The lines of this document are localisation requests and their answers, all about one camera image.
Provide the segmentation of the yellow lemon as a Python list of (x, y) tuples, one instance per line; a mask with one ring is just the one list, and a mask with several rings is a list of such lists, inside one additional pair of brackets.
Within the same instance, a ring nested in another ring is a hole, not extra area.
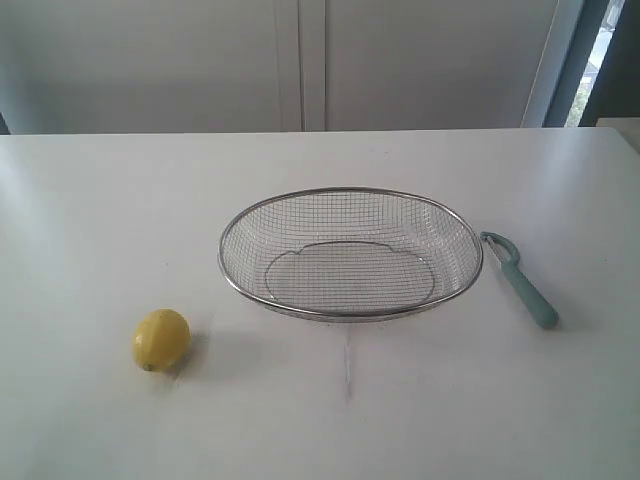
[(175, 367), (191, 347), (188, 322), (177, 311), (159, 309), (138, 324), (132, 340), (136, 365), (148, 372), (165, 372)]

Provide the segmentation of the teal handled peeler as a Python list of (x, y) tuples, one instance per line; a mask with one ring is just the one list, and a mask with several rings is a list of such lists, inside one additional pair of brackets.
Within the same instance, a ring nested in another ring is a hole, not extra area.
[(520, 252), (516, 245), (497, 233), (483, 231), (480, 239), (488, 244), (500, 263), (500, 270), (525, 305), (535, 323), (542, 329), (554, 329), (559, 316), (554, 307), (519, 269)]

